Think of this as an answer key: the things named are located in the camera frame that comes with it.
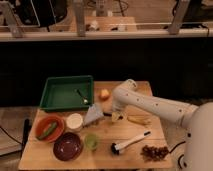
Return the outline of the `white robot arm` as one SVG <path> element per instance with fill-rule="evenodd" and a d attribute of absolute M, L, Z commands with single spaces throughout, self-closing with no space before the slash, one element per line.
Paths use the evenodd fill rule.
<path fill-rule="evenodd" d="M 137 83 L 128 79 L 113 89 L 112 109 L 138 107 L 186 129 L 183 171 L 213 171 L 213 102 L 190 103 L 147 96 L 137 92 Z"/>

